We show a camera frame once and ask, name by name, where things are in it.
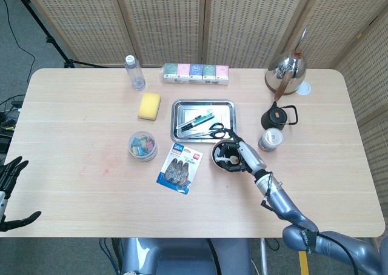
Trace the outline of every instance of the black teapot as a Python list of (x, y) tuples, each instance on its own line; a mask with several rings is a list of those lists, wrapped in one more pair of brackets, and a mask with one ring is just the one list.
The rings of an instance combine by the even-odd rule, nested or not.
[[(295, 111), (295, 122), (287, 123), (287, 113), (283, 108), (292, 108)], [(276, 101), (271, 108), (261, 116), (261, 125), (266, 130), (268, 128), (278, 128), (282, 130), (284, 125), (296, 125), (298, 123), (298, 112), (294, 105), (287, 105), (286, 107), (278, 107)]]

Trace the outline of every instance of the scissors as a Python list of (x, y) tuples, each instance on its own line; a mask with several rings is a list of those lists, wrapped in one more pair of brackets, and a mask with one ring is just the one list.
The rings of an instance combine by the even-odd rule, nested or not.
[(200, 133), (188, 134), (182, 138), (195, 139), (202, 136), (210, 136), (212, 139), (222, 139), (225, 136), (224, 125), (220, 122), (213, 124), (208, 131), (202, 131)]

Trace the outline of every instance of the pink box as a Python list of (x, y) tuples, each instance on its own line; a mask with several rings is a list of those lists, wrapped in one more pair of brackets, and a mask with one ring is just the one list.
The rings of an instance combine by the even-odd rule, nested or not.
[(229, 80), (229, 66), (216, 66), (216, 79)]
[(190, 75), (190, 64), (178, 64), (178, 78), (189, 78)]

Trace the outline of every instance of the stainless steel tray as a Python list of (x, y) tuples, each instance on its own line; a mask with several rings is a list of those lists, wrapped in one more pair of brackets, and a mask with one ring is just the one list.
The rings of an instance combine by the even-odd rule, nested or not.
[[(182, 130), (177, 130), (177, 126), (190, 121), (197, 116), (204, 116), (213, 112), (215, 117), (192, 130), (187, 130), (182, 134)], [(171, 138), (177, 142), (185, 143), (217, 143), (220, 139), (213, 139), (210, 136), (198, 138), (184, 138), (183, 135), (195, 134), (207, 131), (215, 122), (221, 122), (226, 128), (236, 132), (236, 110), (232, 101), (217, 99), (178, 99), (172, 105), (171, 113)], [(222, 139), (229, 139), (226, 134)]]

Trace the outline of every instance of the robotic arm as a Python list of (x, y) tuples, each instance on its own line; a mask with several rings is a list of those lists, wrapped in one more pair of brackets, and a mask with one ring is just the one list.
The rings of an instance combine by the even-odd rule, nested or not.
[(14, 228), (24, 227), (25, 225), (32, 223), (41, 215), (41, 212), (37, 211), (26, 219), (12, 220), (10, 222), (5, 221), (5, 208), (7, 207), (8, 200), (11, 197), (13, 188), (15, 187), (16, 180), (20, 172), (28, 164), (28, 161), (21, 161), (22, 157), (18, 157), (9, 164), (0, 166), (0, 231), (8, 231)]
[[(255, 149), (246, 144), (233, 131), (227, 129), (225, 131), (228, 132), (233, 142), (223, 140), (217, 143), (212, 153), (213, 160), (227, 171), (248, 171), (255, 177), (255, 184), (264, 196), (261, 205), (273, 211), (280, 219), (292, 223), (283, 230), (283, 240), (289, 248), (323, 254), (349, 265), (354, 263), (359, 270), (369, 275), (388, 274), (386, 267), (382, 266), (383, 258), (373, 246), (334, 231), (320, 233), (318, 227), (292, 202), (282, 188), (282, 183), (276, 180), (272, 172), (266, 171), (266, 164)], [(231, 165), (229, 162), (216, 159), (222, 155), (237, 154), (236, 151), (239, 155), (238, 165)], [(385, 247), (382, 244), (381, 256), (384, 253), (383, 248)]]

